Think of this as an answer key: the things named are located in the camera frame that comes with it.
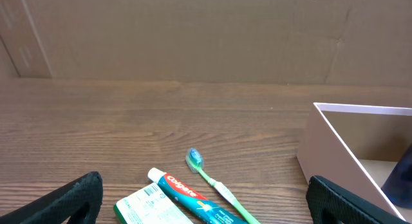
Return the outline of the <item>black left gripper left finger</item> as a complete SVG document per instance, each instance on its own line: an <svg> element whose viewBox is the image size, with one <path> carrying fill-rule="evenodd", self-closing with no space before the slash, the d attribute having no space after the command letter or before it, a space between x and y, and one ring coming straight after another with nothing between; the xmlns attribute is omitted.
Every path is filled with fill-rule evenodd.
<svg viewBox="0 0 412 224"><path fill-rule="evenodd" d="M95 224L103 199L103 181L90 172L47 195L1 216L1 223Z"/></svg>

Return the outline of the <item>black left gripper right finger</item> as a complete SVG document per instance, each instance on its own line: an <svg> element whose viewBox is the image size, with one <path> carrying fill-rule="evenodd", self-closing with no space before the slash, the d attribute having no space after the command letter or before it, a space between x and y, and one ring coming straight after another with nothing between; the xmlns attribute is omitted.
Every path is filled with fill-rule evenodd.
<svg viewBox="0 0 412 224"><path fill-rule="evenodd" d="M314 224L407 224L319 175L310 178L306 201Z"/></svg>

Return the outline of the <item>green white soap bar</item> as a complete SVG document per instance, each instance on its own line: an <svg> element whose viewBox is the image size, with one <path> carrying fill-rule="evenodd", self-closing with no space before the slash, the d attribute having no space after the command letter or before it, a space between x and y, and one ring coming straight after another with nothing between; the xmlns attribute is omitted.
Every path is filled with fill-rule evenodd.
<svg viewBox="0 0 412 224"><path fill-rule="evenodd" d="M193 224L156 183L117 201L113 210L123 224Z"/></svg>

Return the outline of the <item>clear soap pump bottle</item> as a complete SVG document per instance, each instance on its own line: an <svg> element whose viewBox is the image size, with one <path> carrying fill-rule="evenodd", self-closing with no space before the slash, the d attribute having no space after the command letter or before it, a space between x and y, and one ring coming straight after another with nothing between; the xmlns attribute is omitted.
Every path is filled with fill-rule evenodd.
<svg viewBox="0 0 412 224"><path fill-rule="evenodd" d="M405 209L411 208L411 146L396 164L381 189L394 205Z"/></svg>

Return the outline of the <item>Colgate toothpaste tube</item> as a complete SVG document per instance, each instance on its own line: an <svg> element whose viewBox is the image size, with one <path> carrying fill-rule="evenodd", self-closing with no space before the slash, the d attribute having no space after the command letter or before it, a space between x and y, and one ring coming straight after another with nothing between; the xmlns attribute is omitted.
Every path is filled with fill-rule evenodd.
<svg viewBox="0 0 412 224"><path fill-rule="evenodd" d="M171 200L182 204L205 223L247 224L243 219L231 214L169 173L153 167L149 170L147 176Z"/></svg>

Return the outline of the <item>white cardboard box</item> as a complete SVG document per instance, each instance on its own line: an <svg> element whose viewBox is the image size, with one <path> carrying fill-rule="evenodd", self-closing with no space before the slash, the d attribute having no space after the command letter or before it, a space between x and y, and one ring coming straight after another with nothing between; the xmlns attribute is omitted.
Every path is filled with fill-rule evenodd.
<svg viewBox="0 0 412 224"><path fill-rule="evenodd" d="M381 187L411 145L411 109L315 102L297 150L306 179L320 175L410 222Z"/></svg>

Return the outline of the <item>green toothbrush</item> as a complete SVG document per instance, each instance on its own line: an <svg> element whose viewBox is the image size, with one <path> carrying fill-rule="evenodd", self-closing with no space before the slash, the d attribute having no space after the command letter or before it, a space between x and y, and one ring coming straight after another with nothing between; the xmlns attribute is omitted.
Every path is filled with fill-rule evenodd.
<svg viewBox="0 0 412 224"><path fill-rule="evenodd" d="M204 170L204 159L200 152L195 148L190 148L186 154L185 160L190 170L199 173L201 177L218 193L225 198L250 224L260 224L260 222L251 213L245 209L231 191L221 182L211 178Z"/></svg>

